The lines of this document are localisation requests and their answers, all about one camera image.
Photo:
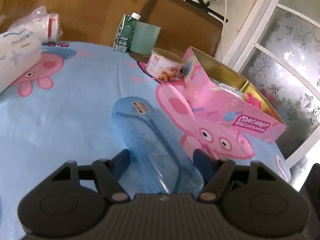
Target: wooden floor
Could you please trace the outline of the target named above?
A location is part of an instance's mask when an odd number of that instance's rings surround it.
[[[64,41],[112,46],[121,17],[139,12],[147,0],[0,0],[0,33],[11,23],[45,5],[60,14]]]

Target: paper cup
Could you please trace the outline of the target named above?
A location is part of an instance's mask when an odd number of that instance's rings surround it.
[[[184,62],[179,56],[164,50],[153,49],[146,71],[153,77],[166,82],[179,80],[178,74]]]
[[[158,26],[137,22],[130,50],[138,54],[150,55],[155,47],[160,30],[161,28]]]

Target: plastic bag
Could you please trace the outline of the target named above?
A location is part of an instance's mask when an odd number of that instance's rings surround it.
[[[56,42],[62,36],[59,14],[47,13],[45,6],[40,6],[28,16],[15,21],[8,29],[32,31],[42,43]]]

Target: cartoon eye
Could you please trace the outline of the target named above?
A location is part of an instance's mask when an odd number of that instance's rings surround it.
[[[32,77],[32,76],[34,76],[34,73],[31,71],[24,75],[24,77]]]
[[[212,142],[213,141],[213,136],[212,134],[207,131],[206,129],[200,128],[200,133],[202,134],[202,136],[204,137],[204,139],[208,142]]]
[[[220,143],[221,147],[225,148],[227,151],[232,150],[231,143],[229,142],[229,140],[227,138],[219,137],[219,143]]]

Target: pink box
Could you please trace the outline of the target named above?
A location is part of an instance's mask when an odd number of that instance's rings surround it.
[[[210,59],[215,61],[212,57],[192,47],[187,50],[183,57],[185,62],[183,74],[188,92],[184,96],[194,114],[268,143],[273,143],[286,129],[286,125],[279,116],[279,120],[276,120],[265,113],[267,112],[274,116],[276,114],[277,116],[278,114],[273,107],[269,103],[264,103],[268,105],[268,109],[265,109],[265,112],[260,111],[244,100],[213,84],[198,60],[203,56],[205,57],[203,62],[206,64],[210,62]],[[266,101],[248,80],[230,70],[230,76],[232,75],[236,75],[235,77],[238,79],[243,79],[246,86],[250,85],[255,93]]]

